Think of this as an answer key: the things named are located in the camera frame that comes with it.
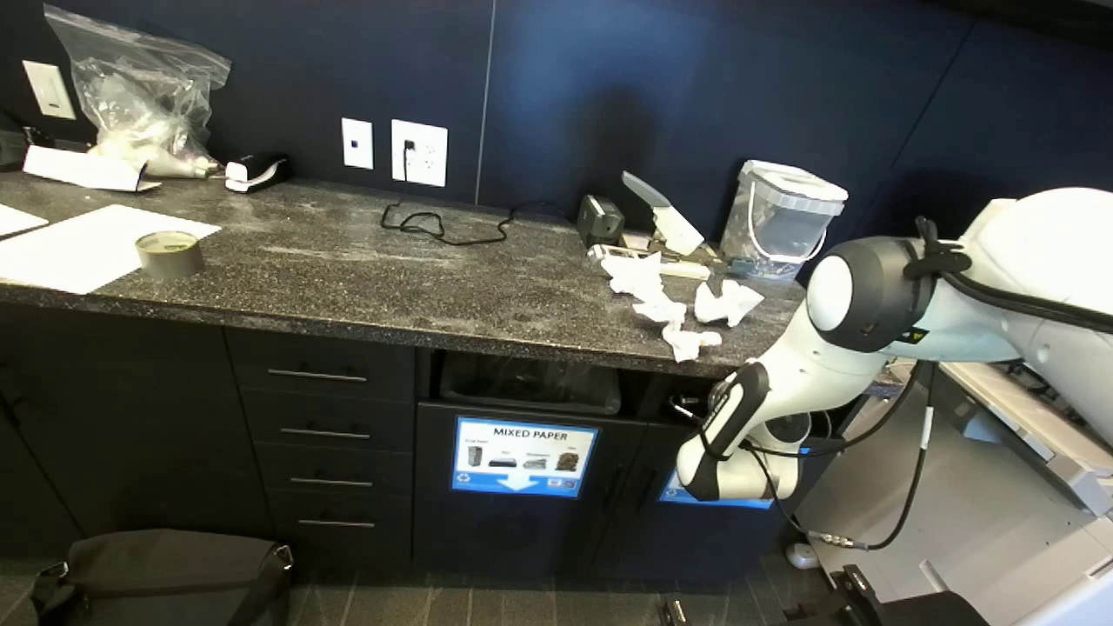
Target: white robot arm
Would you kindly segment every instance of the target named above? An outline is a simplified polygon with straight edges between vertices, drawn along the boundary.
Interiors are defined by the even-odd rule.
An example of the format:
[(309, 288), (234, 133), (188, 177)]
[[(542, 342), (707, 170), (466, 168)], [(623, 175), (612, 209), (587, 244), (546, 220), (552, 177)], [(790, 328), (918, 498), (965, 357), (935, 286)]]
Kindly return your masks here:
[(1022, 357), (1113, 445), (1107, 234), (1110, 190), (1059, 187), (993, 202), (958, 244), (921, 228), (836, 245), (786, 333), (713, 389), (678, 478), (702, 502), (790, 498), (800, 463), (768, 448), (798, 453), (807, 430), (784, 418), (845, 405), (889, 357)]

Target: electrical outlet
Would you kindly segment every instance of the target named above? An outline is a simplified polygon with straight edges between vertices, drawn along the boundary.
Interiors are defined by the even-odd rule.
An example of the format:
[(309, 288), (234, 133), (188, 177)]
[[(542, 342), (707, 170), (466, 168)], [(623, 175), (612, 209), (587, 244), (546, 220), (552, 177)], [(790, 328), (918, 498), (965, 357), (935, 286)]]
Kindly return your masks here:
[(377, 170), (374, 120), (342, 119), (345, 168)]
[(390, 120), (390, 175), (392, 179), (445, 187), (449, 177), (449, 128)]
[(34, 92), (42, 115), (77, 119), (58, 66), (26, 59), (26, 74), (29, 74), (29, 84), (33, 84), (33, 92)]

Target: floor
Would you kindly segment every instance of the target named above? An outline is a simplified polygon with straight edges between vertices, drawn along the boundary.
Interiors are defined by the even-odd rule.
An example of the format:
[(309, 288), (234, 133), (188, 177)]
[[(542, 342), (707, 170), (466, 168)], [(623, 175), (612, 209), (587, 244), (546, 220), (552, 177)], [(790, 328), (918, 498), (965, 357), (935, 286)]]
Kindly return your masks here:
[[(33, 626), (18, 609), (38, 564), (0, 564), (0, 626)], [(826, 598), (821, 575), (800, 575), (779, 555), (755, 564), (747, 580), (724, 591), (668, 587), (378, 587), (357, 575), (294, 591), (294, 626), (662, 626), (662, 606), (678, 598), (691, 626), (768, 626)]]

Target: granite countertop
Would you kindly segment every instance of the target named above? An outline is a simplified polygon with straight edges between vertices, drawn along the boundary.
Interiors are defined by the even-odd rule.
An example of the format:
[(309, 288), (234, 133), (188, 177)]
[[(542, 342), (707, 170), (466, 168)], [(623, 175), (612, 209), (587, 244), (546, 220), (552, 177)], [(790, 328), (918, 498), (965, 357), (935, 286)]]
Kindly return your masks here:
[[(638, 372), (720, 376), (763, 353), (790, 323), (800, 288), (757, 288), (767, 301), (724, 348), (673, 360), (662, 330), (608, 293), (569, 227), (516, 220), (508, 244), (445, 245), (378, 227), (386, 195), (284, 179), (234, 195), (220, 179), (168, 179), (149, 195), (107, 195), (26, 175), (0, 175), (0, 205), (69, 220), (101, 205), (135, 205), (223, 227), (202, 244), (205, 272), (158, 277), (132, 272), (89, 294), (0, 286), (0, 301), (118, 316), (220, 323), (386, 344), (574, 357)], [(398, 216), (435, 209), (449, 236), (494, 236), (502, 212), (404, 202)]]

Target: wall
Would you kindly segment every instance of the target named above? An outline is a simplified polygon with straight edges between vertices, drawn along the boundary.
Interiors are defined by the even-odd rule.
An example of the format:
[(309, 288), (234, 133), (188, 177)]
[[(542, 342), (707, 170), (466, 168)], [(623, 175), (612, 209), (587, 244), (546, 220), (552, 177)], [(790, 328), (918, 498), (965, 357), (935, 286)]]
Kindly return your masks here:
[[(214, 150), (302, 175), (569, 220), (620, 170), (720, 234), (740, 158), (851, 190), (836, 238), (958, 228), (993, 195), (1113, 187), (1113, 52), (921, 0), (63, 0), (234, 59)], [(0, 8), (0, 110), (34, 120), (22, 55), (63, 59), (38, 0)], [(377, 120), (345, 170), (338, 119)], [(390, 185), (390, 119), (449, 125), (449, 187)]]

